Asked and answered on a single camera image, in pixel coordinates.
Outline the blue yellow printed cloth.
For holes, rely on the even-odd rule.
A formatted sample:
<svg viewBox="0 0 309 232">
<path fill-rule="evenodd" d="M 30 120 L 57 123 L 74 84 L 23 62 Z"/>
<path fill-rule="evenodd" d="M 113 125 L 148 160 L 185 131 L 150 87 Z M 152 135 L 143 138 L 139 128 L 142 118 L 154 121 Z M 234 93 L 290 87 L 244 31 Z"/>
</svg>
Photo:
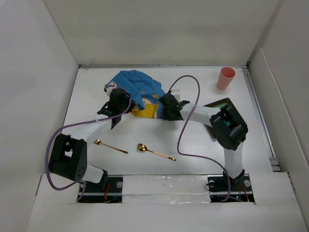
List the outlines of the blue yellow printed cloth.
<svg viewBox="0 0 309 232">
<path fill-rule="evenodd" d="M 120 71 L 107 85 L 126 90 L 135 101 L 131 114 L 136 117 L 163 119 L 163 106 L 159 98 L 165 95 L 161 83 L 137 71 Z"/>
</svg>

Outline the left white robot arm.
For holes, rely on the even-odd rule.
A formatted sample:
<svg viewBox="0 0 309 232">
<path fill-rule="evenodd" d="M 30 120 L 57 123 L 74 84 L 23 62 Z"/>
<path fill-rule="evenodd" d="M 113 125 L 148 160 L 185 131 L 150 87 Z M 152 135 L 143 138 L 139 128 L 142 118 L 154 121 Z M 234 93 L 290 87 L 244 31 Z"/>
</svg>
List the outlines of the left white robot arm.
<svg viewBox="0 0 309 232">
<path fill-rule="evenodd" d="M 131 95 L 121 88 L 110 89 L 109 101 L 91 121 L 66 125 L 52 136 L 46 149 L 46 172 L 74 183 L 90 184 L 96 191 L 107 187 L 107 171 L 88 163 L 87 151 L 96 139 L 112 130 L 123 114 L 134 108 Z"/>
</svg>

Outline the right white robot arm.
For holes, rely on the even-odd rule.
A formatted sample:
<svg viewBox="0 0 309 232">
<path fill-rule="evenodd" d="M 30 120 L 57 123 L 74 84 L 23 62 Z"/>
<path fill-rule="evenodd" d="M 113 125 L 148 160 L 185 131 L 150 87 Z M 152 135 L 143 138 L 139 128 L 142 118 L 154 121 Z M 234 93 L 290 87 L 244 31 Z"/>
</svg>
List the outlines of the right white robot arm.
<svg viewBox="0 0 309 232">
<path fill-rule="evenodd" d="M 207 105 L 195 105 L 189 101 L 178 101 L 171 93 L 159 99 L 163 106 L 163 119 L 168 121 L 194 121 L 211 128 L 215 140 L 224 149 L 224 187 L 235 190 L 244 177 L 242 149 L 248 126 L 230 98 Z"/>
</svg>

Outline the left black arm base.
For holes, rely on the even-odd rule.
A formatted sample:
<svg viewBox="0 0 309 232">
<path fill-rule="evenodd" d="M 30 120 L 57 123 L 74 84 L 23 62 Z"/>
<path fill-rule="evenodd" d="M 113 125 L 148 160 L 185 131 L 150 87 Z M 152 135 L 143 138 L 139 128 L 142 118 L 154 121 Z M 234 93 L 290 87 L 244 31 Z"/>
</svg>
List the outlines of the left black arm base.
<svg viewBox="0 0 309 232">
<path fill-rule="evenodd" d="M 103 189 L 97 184 L 86 182 L 84 193 L 80 185 L 77 196 L 79 203 L 122 203 L 123 176 L 108 176 Z"/>
</svg>

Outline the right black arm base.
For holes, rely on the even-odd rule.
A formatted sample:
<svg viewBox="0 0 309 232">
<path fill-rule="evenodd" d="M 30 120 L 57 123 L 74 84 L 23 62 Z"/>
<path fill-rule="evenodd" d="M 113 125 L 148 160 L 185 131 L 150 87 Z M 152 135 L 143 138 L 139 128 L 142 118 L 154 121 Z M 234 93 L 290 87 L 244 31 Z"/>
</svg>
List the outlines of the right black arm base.
<svg viewBox="0 0 309 232">
<path fill-rule="evenodd" d="M 222 174 L 212 174 L 207 176 L 208 182 L 205 190 L 210 193 L 211 203 L 254 203 L 253 189 L 248 174 L 233 184 L 228 186 L 227 178 Z"/>
</svg>

